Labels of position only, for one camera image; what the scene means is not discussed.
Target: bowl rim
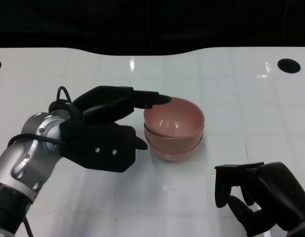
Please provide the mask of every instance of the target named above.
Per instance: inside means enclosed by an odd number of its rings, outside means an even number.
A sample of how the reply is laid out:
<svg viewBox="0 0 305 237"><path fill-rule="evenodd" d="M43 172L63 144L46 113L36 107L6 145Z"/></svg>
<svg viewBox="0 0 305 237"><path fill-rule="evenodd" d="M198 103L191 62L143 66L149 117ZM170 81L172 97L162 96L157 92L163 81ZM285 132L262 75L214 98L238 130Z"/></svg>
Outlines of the bowl rim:
<svg viewBox="0 0 305 237"><path fill-rule="evenodd" d="M201 130L199 130L198 132L192 134L192 135L188 135L188 136L185 136L185 137L164 137L164 136L159 136L155 133L153 133L152 131L150 131L147 126L146 126L146 123L144 122L143 123L143 127L144 127L144 130L150 132L152 135L156 136L156 137L161 137L161 138L166 138L166 139L170 139L170 140L179 140L179 139L184 139L184 138L191 138L193 136L196 136L197 134L199 134L200 132L204 132L204 128L205 128L205 125L201 128Z"/></svg>
<svg viewBox="0 0 305 237"><path fill-rule="evenodd" d="M157 150L158 152L161 152L161 151L159 151L157 148L155 148L155 147L150 143L149 139L147 138L146 132L144 133L144 136L146 137L146 140L147 140L148 144L149 144L153 149ZM171 156L178 156L178 155L182 155L182 154L191 152L192 150L194 150L195 148L197 148L197 147L200 145L201 141L203 140L203 136L204 136L204 134L202 134L201 139L200 139L199 142L196 144L196 146L193 147L191 150L189 150L189 151L187 151L187 152L179 153L179 154L171 154L171 153L165 153L165 152L161 152L161 153L167 154L167 155L171 155Z"/></svg>
<svg viewBox="0 0 305 237"><path fill-rule="evenodd" d="M187 102L193 104L194 106L196 106L196 107L198 108L198 110L202 113L202 116L203 116L203 123L202 123L202 126L201 126L197 131L195 131L194 133L189 134L189 135L187 135L187 136L180 136L180 137L192 136L192 135L194 135L195 133L198 133L200 130L202 130L202 129L205 127L205 116L204 116L204 113L203 113L203 111L201 110L201 108L200 108L197 104L195 104L194 102L192 102L192 101L190 101L190 100L187 100L187 99L184 99L184 98L180 98L180 97L172 96L172 98L180 99L180 100L185 100L185 101L187 101ZM147 110L150 110L150 109L145 109L145 110L143 111L143 119L144 119L144 122L145 122L145 123L146 123L146 111L147 111ZM169 138L179 138L179 137L173 137L173 136L166 135L166 134L162 134L162 135L164 135L165 137L169 137Z"/></svg>

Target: black cable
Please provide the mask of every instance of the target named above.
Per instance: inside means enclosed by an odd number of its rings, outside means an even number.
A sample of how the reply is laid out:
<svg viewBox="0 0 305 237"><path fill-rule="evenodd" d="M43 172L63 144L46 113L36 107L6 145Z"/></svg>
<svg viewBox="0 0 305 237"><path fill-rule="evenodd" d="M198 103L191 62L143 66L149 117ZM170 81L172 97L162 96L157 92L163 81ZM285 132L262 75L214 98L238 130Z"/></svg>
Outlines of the black cable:
<svg viewBox="0 0 305 237"><path fill-rule="evenodd" d="M33 232L32 232L32 229L30 229L30 225L29 225L29 222L28 222L28 220L27 220L26 217L25 217L25 219L24 219L23 222L24 222L24 225L25 225L25 228L26 228L26 231L27 231L28 236L29 236L29 237L34 237Z"/></svg>
<svg viewBox="0 0 305 237"><path fill-rule="evenodd" d="M282 40L284 40L284 36L285 36L285 20L286 20L286 15L287 15L287 11L289 9L289 6L290 6L290 0L287 0L285 10L284 10L284 14L283 14Z"/></svg>
<svg viewBox="0 0 305 237"><path fill-rule="evenodd" d="M57 92L57 101L60 99L60 94L61 94L61 91L62 91L62 90L63 90L65 96L67 97L67 102L69 102L69 103L71 104L72 101L71 101L69 92L68 92L68 90L67 90L64 86L61 86L61 87L58 88L58 92Z"/></svg>
<svg viewBox="0 0 305 237"><path fill-rule="evenodd" d="M149 43L150 43L150 47L152 49L152 52L154 55L156 54L156 51L154 50L153 44L152 44L152 38L151 38L151 32L150 32L150 9L149 9L149 5L150 5L150 1L147 0L147 28L148 28L148 37L149 37Z"/></svg>
<svg viewBox="0 0 305 237"><path fill-rule="evenodd" d="M23 133L23 134L19 134L19 135L12 137L10 139L10 141L8 142L7 146L9 147L9 146L13 145L14 142L16 142L19 139L33 139L33 140L38 140L38 141L42 141L42 142L49 142L49 143L60 145L60 146L65 145L65 142L61 141L61 140L57 140L57 139L53 139L53 138L49 138L49 137L43 137L43 136L39 136L36 134L31 134L31 133Z"/></svg>

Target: pink bowl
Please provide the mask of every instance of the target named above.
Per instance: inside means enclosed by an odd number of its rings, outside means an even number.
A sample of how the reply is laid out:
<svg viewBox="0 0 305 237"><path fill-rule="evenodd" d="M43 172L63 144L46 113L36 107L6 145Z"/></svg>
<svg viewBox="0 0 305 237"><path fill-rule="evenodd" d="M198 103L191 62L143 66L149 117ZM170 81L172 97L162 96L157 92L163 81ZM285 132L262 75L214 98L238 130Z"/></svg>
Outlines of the pink bowl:
<svg viewBox="0 0 305 237"><path fill-rule="evenodd" d="M187 137L161 137L150 132L144 126L144 132L150 144L160 152L181 154L192 150L200 141L204 127L197 133Z"/></svg>
<svg viewBox="0 0 305 237"><path fill-rule="evenodd" d="M202 110L194 103L172 97L171 102L144 110L144 121L150 132L163 137L187 137L205 124Z"/></svg>
<svg viewBox="0 0 305 237"><path fill-rule="evenodd" d="M150 149L151 149L158 157L160 157L161 159L168 160L168 161L181 161L181 160L185 160L185 159L189 158L189 157L197 150L197 148L199 147L199 144L201 143L202 138L203 138L203 137L201 137L201 140L199 141L199 143L198 143L192 150L190 150L190 151L188 151L188 152L186 152L186 153L175 154L175 155L174 155L174 154L167 154L167 153L158 151L156 148L154 148L154 147L150 144L150 142L149 142L149 140L148 140L148 138L147 138L147 136L146 136L146 139L147 139L147 142L148 142L148 144L149 144L149 146L150 146Z"/></svg>

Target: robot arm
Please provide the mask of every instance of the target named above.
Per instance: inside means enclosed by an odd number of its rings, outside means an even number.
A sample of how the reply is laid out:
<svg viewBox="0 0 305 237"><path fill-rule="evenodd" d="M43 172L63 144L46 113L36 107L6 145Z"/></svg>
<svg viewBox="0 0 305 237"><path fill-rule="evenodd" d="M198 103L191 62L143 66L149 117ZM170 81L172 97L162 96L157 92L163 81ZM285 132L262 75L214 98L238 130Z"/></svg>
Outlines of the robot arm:
<svg viewBox="0 0 305 237"><path fill-rule="evenodd" d="M305 237L305 191L282 163L221 165L216 168L215 200L218 208L229 205L247 236L253 237L275 224L287 237ZM253 212L237 197L233 186L240 186L247 205L255 202L261 210Z"/></svg>
<svg viewBox="0 0 305 237"><path fill-rule="evenodd" d="M66 100L60 99L62 90ZM158 92L99 86L71 102L60 87L49 113L30 117L0 157L0 237L12 237L23 221L26 224L30 205L62 157L89 169L127 170L135 150L146 150L147 144L134 128L115 121L134 108L170 100Z"/></svg>

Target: white tabletop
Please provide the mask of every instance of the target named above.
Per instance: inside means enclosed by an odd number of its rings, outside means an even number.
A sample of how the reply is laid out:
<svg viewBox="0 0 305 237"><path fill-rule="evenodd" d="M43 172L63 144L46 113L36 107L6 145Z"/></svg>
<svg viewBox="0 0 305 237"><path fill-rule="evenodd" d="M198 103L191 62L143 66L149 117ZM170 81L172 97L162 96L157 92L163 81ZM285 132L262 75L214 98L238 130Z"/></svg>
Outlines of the white tabletop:
<svg viewBox="0 0 305 237"><path fill-rule="evenodd" d="M301 71L277 62L291 58ZM281 161L305 189L305 48L208 48L173 56L105 56L67 48L0 49L0 155L59 86L72 99L98 85L132 86L195 102L202 147L173 163L139 151L124 173L63 158L28 213L36 237L245 237L215 205L216 165ZM143 110L118 122L144 138ZM239 188L233 188L242 197ZM20 227L17 237L26 237ZM259 237L284 237L274 227Z"/></svg>

